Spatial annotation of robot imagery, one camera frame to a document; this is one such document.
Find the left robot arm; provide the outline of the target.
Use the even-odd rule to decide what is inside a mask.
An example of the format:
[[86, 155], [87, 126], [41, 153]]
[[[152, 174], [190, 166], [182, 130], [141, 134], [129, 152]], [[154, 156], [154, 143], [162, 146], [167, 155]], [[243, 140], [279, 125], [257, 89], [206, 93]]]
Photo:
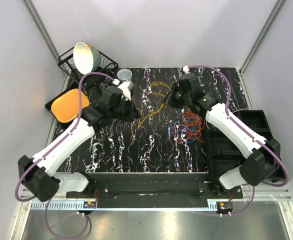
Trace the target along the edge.
[[18, 160], [19, 185], [26, 187], [41, 202], [57, 193], [89, 198], [96, 193], [96, 181], [85, 172], [57, 172], [60, 165], [80, 145], [113, 120], [133, 122], [140, 118], [132, 99], [132, 82], [108, 86], [96, 104], [83, 108], [72, 124], [50, 145], [33, 157]]

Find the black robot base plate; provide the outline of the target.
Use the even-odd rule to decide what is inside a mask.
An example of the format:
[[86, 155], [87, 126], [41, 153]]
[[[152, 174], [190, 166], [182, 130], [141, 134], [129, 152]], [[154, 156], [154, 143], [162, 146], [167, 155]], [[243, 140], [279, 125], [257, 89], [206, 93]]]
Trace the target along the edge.
[[212, 211], [209, 200], [243, 198], [236, 186], [223, 190], [207, 173], [90, 173], [86, 193], [67, 192], [70, 199], [97, 197], [99, 209], [200, 209]]

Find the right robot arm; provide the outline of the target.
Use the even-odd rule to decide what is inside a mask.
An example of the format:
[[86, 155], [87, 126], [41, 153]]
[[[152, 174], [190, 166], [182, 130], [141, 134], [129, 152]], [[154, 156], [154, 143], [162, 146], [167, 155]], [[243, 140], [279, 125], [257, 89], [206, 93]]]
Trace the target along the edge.
[[280, 143], [250, 129], [214, 93], [204, 93], [195, 74], [183, 74], [172, 85], [164, 102], [177, 109], [189, 107], [192, 113], [220, 130], [242, 153], [244, 163], [222, 174], [213, 186], [218, 198], [227, 197], [239, 185], [255, 187], [279, 169]]

